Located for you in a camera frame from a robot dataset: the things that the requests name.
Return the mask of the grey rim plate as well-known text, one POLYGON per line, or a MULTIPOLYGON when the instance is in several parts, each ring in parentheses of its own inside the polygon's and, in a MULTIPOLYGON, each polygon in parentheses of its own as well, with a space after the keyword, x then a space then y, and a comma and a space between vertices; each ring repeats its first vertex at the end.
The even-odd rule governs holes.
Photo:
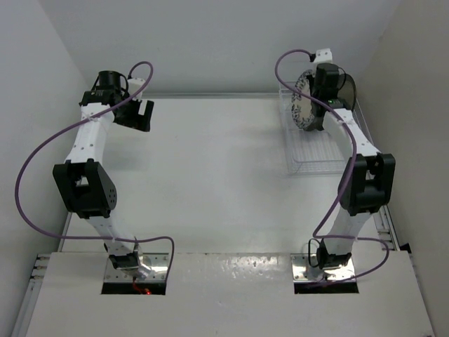
POLYGON ((344 75, 344 84, 340 89, 340 97, 346 102, 349 110, 355 110, 357 101, 357 87, 354 78, 350 74, 344 75))

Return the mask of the blue floral plate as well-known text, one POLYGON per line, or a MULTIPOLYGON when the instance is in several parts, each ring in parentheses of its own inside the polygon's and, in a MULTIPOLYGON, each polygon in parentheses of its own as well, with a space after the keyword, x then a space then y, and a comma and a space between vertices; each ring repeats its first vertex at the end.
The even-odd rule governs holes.
MULTIPOLYGON (((314 80, 314 71, 305 70, 295 82, 295 89, 310 95, 310 80, 314 80)), ((313 129, 314 115, 311 102, 296 92, 291 97, 291 115, 295 125, 304 131, 313 129)))

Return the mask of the brown striped rim plate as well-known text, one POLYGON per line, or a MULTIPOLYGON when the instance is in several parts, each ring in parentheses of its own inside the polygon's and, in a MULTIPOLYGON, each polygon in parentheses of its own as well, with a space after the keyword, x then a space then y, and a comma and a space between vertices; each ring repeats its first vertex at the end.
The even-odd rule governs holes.
POLYGON ((318 105, 312 105, 310 115, 307 119, 305 131, 323 130, 323 113, 318 105))

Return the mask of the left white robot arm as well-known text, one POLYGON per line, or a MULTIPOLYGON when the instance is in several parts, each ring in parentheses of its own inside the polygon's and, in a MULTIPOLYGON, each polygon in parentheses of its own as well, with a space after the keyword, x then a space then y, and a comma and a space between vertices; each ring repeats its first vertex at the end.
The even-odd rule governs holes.
POLYGON ((142 100, 140 91, 144 87, 144 79, 101 71, 79 103, 82 125, 74 145, 65 162, 53 167, 53 177, 67 210, 96 230, 112 267, 134 280, 150 276, 151 262, 134 236, 116 219, 118 192, 102 159, 112 124, 142 132, 150 130, 154 104, 142 100))

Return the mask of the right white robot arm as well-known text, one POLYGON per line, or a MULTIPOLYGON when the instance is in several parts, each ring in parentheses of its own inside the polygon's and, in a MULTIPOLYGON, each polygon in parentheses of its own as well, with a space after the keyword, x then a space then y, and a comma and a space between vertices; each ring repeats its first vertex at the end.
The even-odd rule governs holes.
POLYGON ((394 156, 381 153, 366 138, 350 106, 338 97, 339 81, 339 67, 321 63, 310 89, 314 116, 347 162, 331 206, 338 210, 333 226, 326 235, 313 234, 319 241, 316 267, 321 270, 347 265, 362 227, 389 203, 396 168, 394 156))

